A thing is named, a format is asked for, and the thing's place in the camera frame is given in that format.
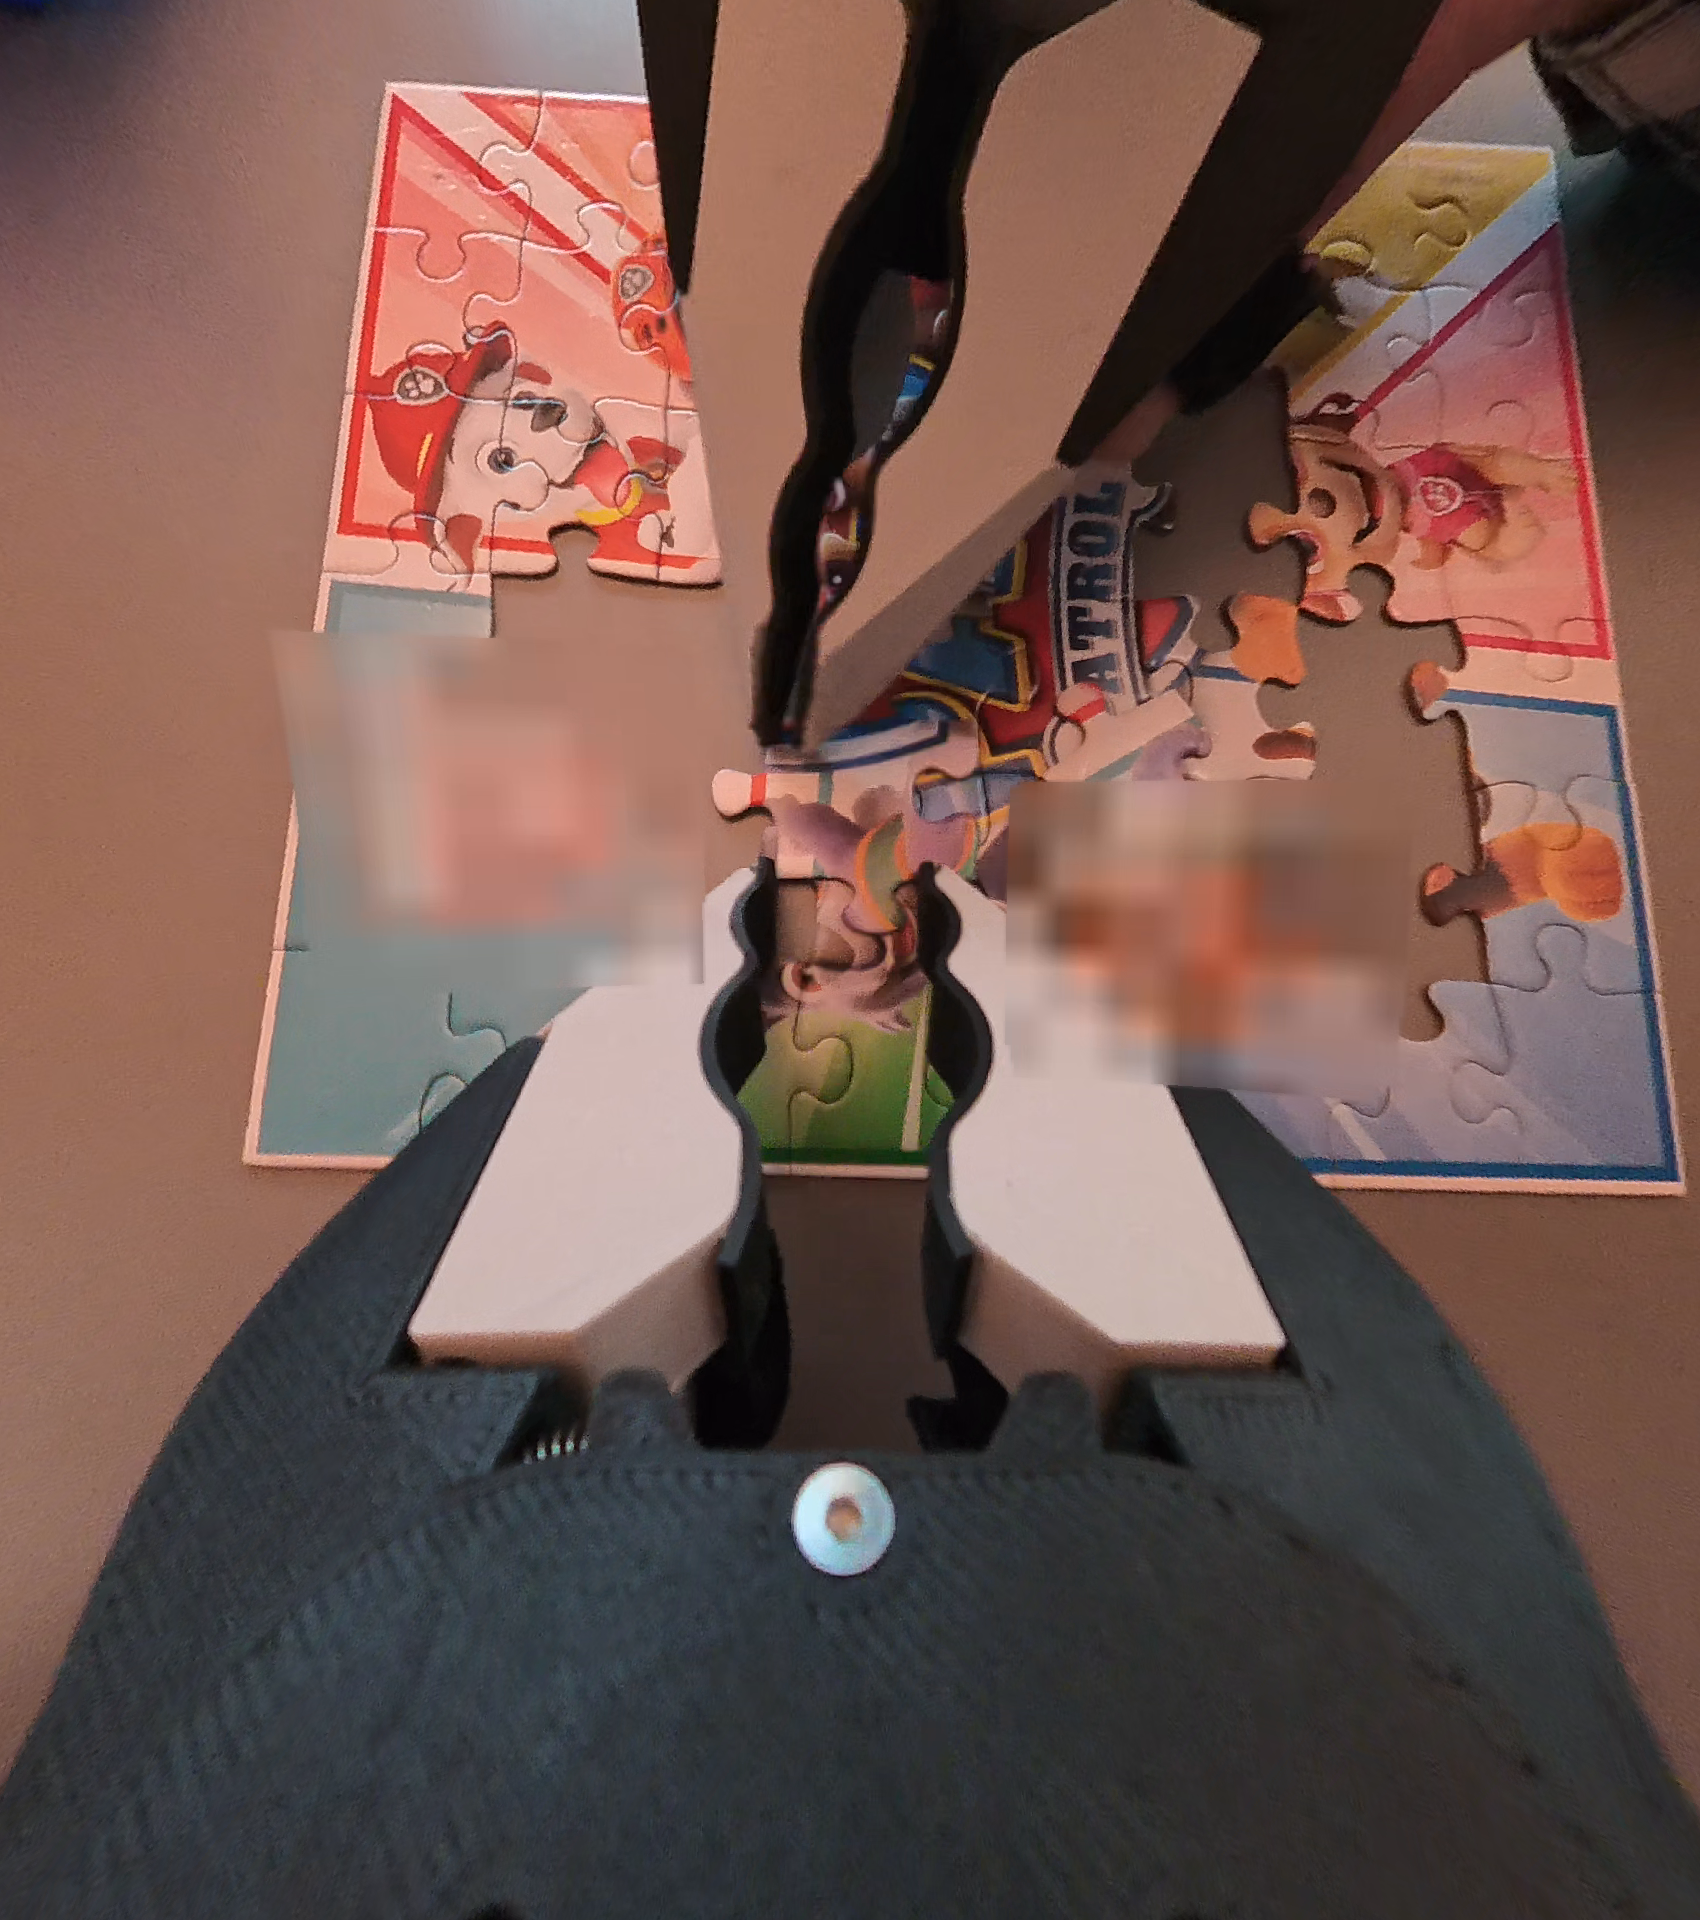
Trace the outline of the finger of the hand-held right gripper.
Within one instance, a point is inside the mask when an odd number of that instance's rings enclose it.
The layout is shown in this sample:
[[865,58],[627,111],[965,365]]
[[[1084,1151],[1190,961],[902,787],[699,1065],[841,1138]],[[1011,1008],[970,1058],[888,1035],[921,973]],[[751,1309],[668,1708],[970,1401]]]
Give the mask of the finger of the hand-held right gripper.
[[811,690],[817,532],[856,451],[852,351],[885,266],[940,4],[640,4],[677,319],[749,727],[789,746]]
[[1117,3],[1013,61],[958,199],[958,312],[817,628],[805,746],[856,718],[1069,482],[1062,449],[1262,49],[1201,4]]

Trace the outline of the assembled jigsaw puzzle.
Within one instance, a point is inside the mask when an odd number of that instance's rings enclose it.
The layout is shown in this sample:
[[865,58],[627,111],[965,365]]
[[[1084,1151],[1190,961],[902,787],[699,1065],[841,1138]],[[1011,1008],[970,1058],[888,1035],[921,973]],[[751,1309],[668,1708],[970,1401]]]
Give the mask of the assembled jigsaw puzzle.
[[[464,664],[553,536],[713,613],[689,359],[642,98],[387,85],[316,625]],[[1332,306],[1170,476],[1085,476],[902,685],[772,766],[967,783],[1460,783],[1416,822],[1425,1037],[1341,1096],[1247,1105],[1346,1189],[1684,1189],[1554,160],[1412,146],[1319,241]],[[867,958],[791,957],[746,1089],[766,1161],[919,1174],[947,1107],[906,891],[795,876]]]

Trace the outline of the pastel jigsaw puzzle piece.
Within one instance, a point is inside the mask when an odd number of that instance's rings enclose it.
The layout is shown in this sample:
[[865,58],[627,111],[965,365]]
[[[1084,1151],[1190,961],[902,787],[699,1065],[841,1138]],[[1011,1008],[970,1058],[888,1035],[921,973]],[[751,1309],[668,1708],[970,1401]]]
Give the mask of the pastel jigsaw puzzle piece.
[[885,781],[885,768],[763,773],[718,770],[712,803],[719,817],[768,817],[776,874],[829,881],[882,924],[926,865],[976,879],[1003,826],[1001,812],[976,812],[965,781]]

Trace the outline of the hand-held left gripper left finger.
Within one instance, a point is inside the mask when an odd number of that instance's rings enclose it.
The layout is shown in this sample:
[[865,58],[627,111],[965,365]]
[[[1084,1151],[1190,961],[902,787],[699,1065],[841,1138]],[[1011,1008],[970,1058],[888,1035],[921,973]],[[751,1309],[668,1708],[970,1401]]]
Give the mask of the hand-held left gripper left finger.
[[549,1023],[408,1339],[565,1378],[749,1367],[776,1299],[738,1085],[762,1055],[768,863],[701,904],[701,977],[601,985]]

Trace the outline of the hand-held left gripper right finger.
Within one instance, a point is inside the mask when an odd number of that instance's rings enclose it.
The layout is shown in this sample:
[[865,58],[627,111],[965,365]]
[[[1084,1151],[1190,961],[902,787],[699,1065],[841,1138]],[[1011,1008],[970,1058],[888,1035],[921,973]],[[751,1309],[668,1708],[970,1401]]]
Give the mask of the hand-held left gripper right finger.
[[926,869],[927,1056],[952,1109],[927,1151],[926,1312],[994,1378],[1270,1368],[1284,1333],[1163,1086],[1016,1072],[1008,924]]

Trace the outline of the grey desk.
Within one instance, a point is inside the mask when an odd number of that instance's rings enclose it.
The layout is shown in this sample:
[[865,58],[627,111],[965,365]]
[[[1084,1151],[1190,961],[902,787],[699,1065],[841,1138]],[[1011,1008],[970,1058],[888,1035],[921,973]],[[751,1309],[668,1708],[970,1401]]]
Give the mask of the grey desk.
[[[355,1193],[239,1161],[390,80],[642,86],[611,4],[0,11],[0,1783],[122,1512]],[[1494,1380],[1700,1806],[1700,215],[1561,163],[1681,1199],[1347,1193]]]

